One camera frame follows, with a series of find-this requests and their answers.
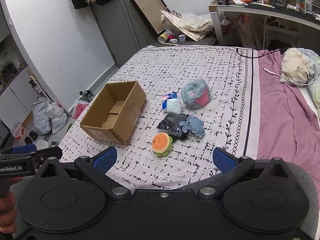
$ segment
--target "patterned bedspread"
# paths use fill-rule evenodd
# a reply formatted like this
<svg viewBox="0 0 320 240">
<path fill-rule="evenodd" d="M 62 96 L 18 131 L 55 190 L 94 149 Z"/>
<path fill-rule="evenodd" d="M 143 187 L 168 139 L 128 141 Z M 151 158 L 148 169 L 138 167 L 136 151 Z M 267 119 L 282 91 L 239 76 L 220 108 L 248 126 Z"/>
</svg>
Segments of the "patterned bedspread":
<svg viewBox="0 0 320 240">
<path fill-rule="evenodd" d="M 145 106 L 128 146 L 90 138 L 79 126 L 81 114 L 60 143 L 63 162 L 81 155 L 93 156 L 108 146 L 118 152 L 116 164 L 107 175 L 123 186 L 175 189 L 215 175 L 212 151 L 223 147 L 240 157 L 257 157 L 260 125 L 260 84 L 257 51 L 234 47 L 174 46 L 142 49 L 115 74 L 110 82 L 134 81 L 147 95 Z M 183 113 L 204 122 L 205 136 L 188 135 L 177 141 L 165 157 L 153 154 L 151 141 L 161 111 L 162 95 L 177 91 L 189 81 L 204 78 L 212 100 L 202 109 L 183 106 Z"/>
</svg>

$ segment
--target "black package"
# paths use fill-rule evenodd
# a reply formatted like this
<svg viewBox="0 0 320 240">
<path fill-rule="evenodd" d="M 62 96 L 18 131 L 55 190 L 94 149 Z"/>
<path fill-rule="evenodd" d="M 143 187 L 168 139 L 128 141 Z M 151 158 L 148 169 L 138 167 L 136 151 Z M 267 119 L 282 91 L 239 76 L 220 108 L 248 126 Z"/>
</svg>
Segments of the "black package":
<svg viewBox="0 0 320 240">
<path fill-rule="evenodd" d="M 179 123 L 185 122 L 188 116 L 188 114 L 167 114 L 157 128 L 169 134 L 173 139 L 185 140 L 188 132 L 183 132 Z"/>
</svg>

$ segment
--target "gray plush toy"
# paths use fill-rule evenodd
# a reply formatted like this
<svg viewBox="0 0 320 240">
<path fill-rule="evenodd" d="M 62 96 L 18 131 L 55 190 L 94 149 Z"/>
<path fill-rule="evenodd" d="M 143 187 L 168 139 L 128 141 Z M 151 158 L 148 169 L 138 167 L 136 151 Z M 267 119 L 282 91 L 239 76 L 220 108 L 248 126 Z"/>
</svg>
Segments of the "gray plush toy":
<svg viewBox="0 0 320 240">
<path fill-rule="evenodd" d="M 204 79 L 197 79 L 181 89 L 181 99 L 187 107 L 199 109 L 210 102 L 210 89 Z"/>
<path fill-rule="evenodd" d="M 183 132 L 190 131 L 198 137 L 202 137 L 205 134 L 203 122 L 195 116 L 189 116 L 186 122 L 180 122 L 179 125 Z"/>
</svg>

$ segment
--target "finger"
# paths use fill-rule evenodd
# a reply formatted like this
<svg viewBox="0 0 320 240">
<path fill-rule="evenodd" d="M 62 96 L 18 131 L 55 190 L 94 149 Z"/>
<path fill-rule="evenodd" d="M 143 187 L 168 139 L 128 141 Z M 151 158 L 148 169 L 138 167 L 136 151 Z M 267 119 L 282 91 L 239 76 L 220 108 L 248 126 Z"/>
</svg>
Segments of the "finger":
<svg viewBox="0 0 320 240">
<path fill-rule="evenodd" d="M 16 196 L 10 191 L 4 198 L 0 199 L 0 210 L 13 209 L 16 205 Z"/>
<path fill-rule="evenodd" d="M 11 185 L 13 185 L 13 184 L 16 184 L 16 183 L 22 181 L 23 177 L 10 178 L 10 180 L 11 180 Z"/>
<path fill-rule="evenodd" d="M 0 231 L 4 234 L 13 234 L 17 230 L 17 223 L 14 221 L 11 225 L 0 227 Z"/>
<path fill-rule="evenodd" d="M 17 217 L 17 211 L 15 209 L 8 210 L 0 215 L 0 227 L 6 227 L 11 225 Z"/>
</svg>

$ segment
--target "black stripe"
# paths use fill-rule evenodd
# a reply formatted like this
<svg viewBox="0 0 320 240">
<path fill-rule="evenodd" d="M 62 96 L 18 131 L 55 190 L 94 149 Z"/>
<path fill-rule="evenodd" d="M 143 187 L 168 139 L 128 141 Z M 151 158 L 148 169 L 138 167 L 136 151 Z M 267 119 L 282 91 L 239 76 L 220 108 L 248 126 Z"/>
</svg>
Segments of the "black stripe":
<svg viewBox="0 0 320 240">
<path fill-rule="evenodd" d="M 245 139 L 243 156 L 245 156 L 245 155 L 246 155 L 246 153 L 247 153 L 247 146 L 248 146 L 249 132 L 250 132 L 250 124 L 251 124 L 251 109 L 252 109 L 252 94 L 253 94 L 253 50 L 252 50 L 251 66 L 252 66 L 252 70 L 251 70 L 252 72 L 251 72 L 251 96 L 250 96 L 250 109 L 249 109 L 249 120 L 248 120 L 247 137 L 246 137 L 246 139 Z"/>
</svg>

